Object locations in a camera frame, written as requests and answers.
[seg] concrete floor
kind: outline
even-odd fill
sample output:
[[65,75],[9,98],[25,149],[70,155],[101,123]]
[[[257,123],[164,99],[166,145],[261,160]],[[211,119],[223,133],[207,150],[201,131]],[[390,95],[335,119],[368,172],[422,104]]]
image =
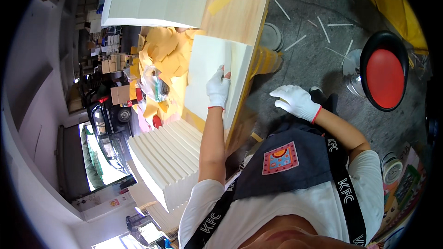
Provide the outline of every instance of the concrete floor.
[[[351,50],[363,48],[376,31],[391,28],[369,0],[277,0],[290,16],[288,20],[274,0],[269,3],[266,22],[276,25],[288,47],[303,35],[301,42],[283,51],[281,69],[273,74],[254,78],[247,105],[259,113],[254,132],[265,138],[274,119],[285,114],[274,107],[275,98],[269,92],[281,85],[298,85],[308,90],[319,86],[326,95],[338,94],[338,113],[357,127],[368,139],[380,158],[389,151],[399,150],[406,141],[425,142],[424,99],[425,82],[410,70],[407,90],[401,105],[393,112],[377,110],[368,100],[353,95],[345,86],[339,55],[325,49],[329,47],[346,53],[351,39]],[[328,33],[330,44],[318,23],[319,16]],[[318,28],[307,21],[311,20]],[[332,23],[353,23],[354,26],[328,27]],[[236,159],[244,156],[255,141],[248,142],[238,152]]]

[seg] white work glove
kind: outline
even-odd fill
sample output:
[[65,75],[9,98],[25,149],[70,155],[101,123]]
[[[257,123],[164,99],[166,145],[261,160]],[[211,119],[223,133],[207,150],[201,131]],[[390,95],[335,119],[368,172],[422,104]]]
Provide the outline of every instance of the white work glove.
[[228,100],[229,86],[231,84],[231,73],[228,72],[225,77],[224,66],[219,67],[214,76],[206,83],[206,94],[209,96],[209,106],[212,107],[226,107]]
[[314,103],[311,100],[311,95],[299,86],[280,86],[275,91],[271,91],[269,95],[283,99],[275,101],[276,107],[311,123],[314,123],[322,108],[320,104]]

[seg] shoe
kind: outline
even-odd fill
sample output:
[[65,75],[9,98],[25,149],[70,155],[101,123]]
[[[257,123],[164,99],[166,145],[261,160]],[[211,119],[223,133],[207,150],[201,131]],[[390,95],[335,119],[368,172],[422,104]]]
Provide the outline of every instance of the shoe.
[[320,90],[321,92],[323,92],[322,89],[319,88],[318,86],[312,86],[312,87],[310,87],[309,92],[311,92],[311,91],[315,91],[315,90]]

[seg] person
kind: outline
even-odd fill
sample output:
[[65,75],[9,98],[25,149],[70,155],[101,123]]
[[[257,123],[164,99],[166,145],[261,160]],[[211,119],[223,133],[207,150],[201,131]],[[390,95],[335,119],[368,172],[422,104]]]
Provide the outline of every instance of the person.
[[[272,91],[270,96],[280,98],[275,106],[290,115],[262,141],[235,184],[226,189],[222,114],[230,73],[223,75],[224,70],[218,69],[206,86],[210,104],[198,183],[180,221],[180,248],[367,245],[384,212],[380,160],[363,134],[334,114],[337,96],[326,98],[316,87],[308,93],[292,85]],[[347,156],[340,161],[330,157],[335,148],[346,150],[347,171]],[[346,179],[340,185],[333,180],[341,166],[351,185]],[[345,214],[355,203],[357,208]],[[350,239],[356,229],[364,233]]]

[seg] plastic bag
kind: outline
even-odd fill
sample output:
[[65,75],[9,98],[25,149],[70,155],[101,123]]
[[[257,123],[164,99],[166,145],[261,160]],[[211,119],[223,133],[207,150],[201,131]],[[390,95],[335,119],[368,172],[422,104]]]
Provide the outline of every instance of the plastic bag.
[[141,90],[156,102],[166,100],[169,94],[169,87],[158,75],[160,71],[154,66],[147,66],[141,76]]

